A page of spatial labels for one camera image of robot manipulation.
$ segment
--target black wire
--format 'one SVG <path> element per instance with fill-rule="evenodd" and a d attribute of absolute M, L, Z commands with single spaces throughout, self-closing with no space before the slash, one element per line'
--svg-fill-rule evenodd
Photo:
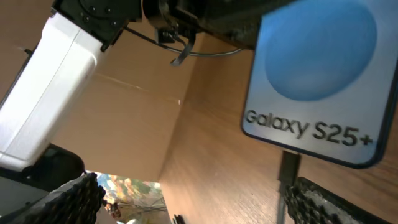
<path fill-rule="evenodd" d="M 140 34 L 139 32 L 137 32 L 137 31 L 135 31 L 135 30 L 133 30 L 132 28 L 125 27 L 124 30 L 126 30 L 126 31 L 128 31 L 129 33 L 134 34 L 134 35 L 136 35 L 136 36 L 138 36 L 138 37 L 140 37 L 140 38 L 142 38 L 142 39 L 144 39 L 144 40 L 146 40 L 146 41 L 148 41 L 148 42 L 150 42 L 150 43 L 152 43 L 152 44 L 158 45 L 159 47 L 162 47 L 163 49 L 171 50 L 171 51 L 173 51 L 173 52 L 175 52 L 175 53 L 179 53 L 179 54 L 182 52 L 182 51 L 179 50 L 179 49 L 175 49 L 175 48 L 173 48 L 173 47 L 169 47 L 169 46 L 166 46 L 166 45 L 164 45 L 164 44 L 158 43 L 158 42 L 156 42 L 155 40 L 152 40 L 151 38 L 149 38 L 149 37 L 147 37 L 147 36 L 145 36 L 145 35 L 143 35 L 143 34 Z M 235 49 L 235 50 L 232 50 L 232 51 L 229 51 L 229 52 L 220 52 L 220 53 L 198 53 L 198 52 L 190 52 L 190 53 L 189 53 L 189 56 L 196 56 L 196 57 L 222 57 L 222 56 L 227 56 L 227 55 L 236 54 L 236 53 L 238 53 L 238 52 L 240 52 L 240 51 L 242 51 L 242 50 L 243 50 L 243 49 Z"/>

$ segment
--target black mechanical part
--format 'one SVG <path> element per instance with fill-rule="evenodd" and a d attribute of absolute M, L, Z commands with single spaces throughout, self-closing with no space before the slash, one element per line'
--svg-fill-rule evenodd
<path fill-rule="evenodd" d="M 33 205 L 0 218 L 9 224 L 94 224 L 105 196 L 96 174 L 83 175 Z"/>
<path fill-rule="evenodd" d="M 286 188 L 285 202 L 297 224 L 388 223 L 303 177 Z"/>
<path fill-rule="evenodd" d="M 52 191 L 85 172 L 80 157 L 50 144 L 40 159 L 22 172 L 0 167 L 0 176 L 44 191 Z"/>
<path fill-rule="evenodd" d="M 129 22 L 141 20 L 141 0 L 55 0 L 59 12 L 103 43 L 113 45 Z"/>
<path fill-rule="evenodd" d="M 156 29 L 155 30 L 155 40 L 157 43 L 161 43 L 161 44 L 175 43 L 174 36 L 167 29 Z"/>
<path fill-rule="evenodd" d="M 280 162 L 279 177 L 279 202 L 277 223 L 285 223 L 285 195 L 287 186 L 294 184 L 299 172 L 301 156 L 291 152 L 283 151 L 282 161 Z"/>
<path fill-rule="evenodd" d="M 182 215 L 174 215 L 173 224 L 185 224 L 185 221 L 182 218 Z"/>
<path fill-rule="evenodd" d="M 183 39 L 180 38 L 180 36 L 178 36 L 178 34 L 173 35 L 174 41 L 180 42 L 184 47 L 187 46 L 187 44 L 185 43 L 185 41 Z M 196 39 L 196 35 L 195 33 L 192 34 L 192 39 Z"/>
<path fill-rule="evenodd" d="M 261 17 L 296 0 L 143 0 L 156 28 L 207 32 L 239 48 L 254 50 Z"/>
<path fill-rule="evenodd" d="M 195 44 L 195 40 L 196 40 L 196 33 L 192 32 L 191 36 L 188 38 L 188 44 L 184 47 L 180 55 L 176 59 L 172 60 L 170 64 L 173 66 L 180 66 L 181 63 L 186 59 L 186 57 L 191 52 L 193 45 Z"/>

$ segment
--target brown cardboard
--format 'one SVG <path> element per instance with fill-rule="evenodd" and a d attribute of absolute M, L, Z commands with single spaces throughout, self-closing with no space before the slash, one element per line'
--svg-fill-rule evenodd
<path fill-rule="evenodd" d="M 23 49 L 33 49 L 51 15 L 52 3 L 53 0 L 1 0 L 0 39 Z"/>
<path fill-rule="evenodd" d="M 157 180 L 179 109 L 176 100 L 96 75 L 53 143 L 88 170 Z"/>
<path fill-rule="evenodd" d="M 18 71 L 27 58 L 27 54 L 18 46 L 5 40 L 0 40 L 0 101 L 6 95 Z"/>

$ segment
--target white plastic housing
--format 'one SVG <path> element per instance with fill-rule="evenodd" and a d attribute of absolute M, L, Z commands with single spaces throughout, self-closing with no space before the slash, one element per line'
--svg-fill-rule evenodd
<path fill-rule="evenodd" d="M 34 164 L 104 55 L 101 46 L 60 14 L 47 20 L 33 56 L 0 108 L 0 167 L 21 171 Z"/>

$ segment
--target black plastic part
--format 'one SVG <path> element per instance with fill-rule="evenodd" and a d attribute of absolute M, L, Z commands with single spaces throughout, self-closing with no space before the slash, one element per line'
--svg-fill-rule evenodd
<path fill-rule="evenodd" d="M 55 0 L 53 9 L 103 43 L 113 45 L 129 22 L 141 20 L 141 0 Z"/>
<path fill-rule="evenodd" d="M 185 224 L 181 215 L 174 215 L 173 224 Z"/>
<path fill-rule="evenodd" d="M 189 16 L 196 18 L 203 18 L 206 11 L 208 2 L 212 0 L 201 0 L 201 1 L 177 1 L 176 9 L 188 14 Z"/>
<path fill-rule="evenodd" d="M 162 0 L 163 8 L 160 8 L 161 0 L 143 0 L 142 10 L 144 11 L 145 17 L 149 23 L 155 27 L 155 29 L 167 29 L 170 30 L 170 24 L 165 19 L 163 14 L 168 13 L 169 4 L 168 1 Z"/>
<path fill-rule="evenodd" d="M 317 205 L 311 198 L 306 197 L 305 192 L 308 191 L 321 195 L 323 200 L 343 210 L 348 216 L 342 217 L 342 213 L 328 213 L 324 206 Z M 288 214 L 295 223 L 343 223 L 342 220 L 347 217 L 365 224 L 388 223 L 304 177 L 299 177 L 294 186 L 287 188 L 285 202 Z"/>
<path fill-rule="evenodd" d="M 155 40 L 156 40 L 156 42 L 158 42 L 160 44 L 175 43 L 175 40 L 174 40 L 172 34 L 170 33 L 170 31 L 167 29 L 162 29 L 162 28 L 155 30 Z"/>
<path fill-rule="evenodd" d="M 49 193 L 46 197 L 7 217 L 9 224 L 94 224 L 105 190 L 98 186 L 96 174 L 81 176 Z"/>
<path fill-rule="evenodd" d="M 184 47 L 180 55 L 176 59 L 172 60 L 170 64 L 173 66 L 180 66 L 191 52 L 193 45 L 195 44 L 195 40 L 196 40 L 196 33 L 192 31 L 188 38 L 188 44 Z"/>
<path fill-rule="evenodd" d="M 52 191 L 85 172 L 76 154 L 50 144 L 40 159 L 22 172 L 0 167 L 0 176 L 45 191 Z"/>
<path fill-rule="evenodd" d="M 280 162 L 279 177 L 280 185 L 284 187 L 293 185 L 297 178 L 300 167 L 300 154 L 283 151 L 282 161 Z"/>

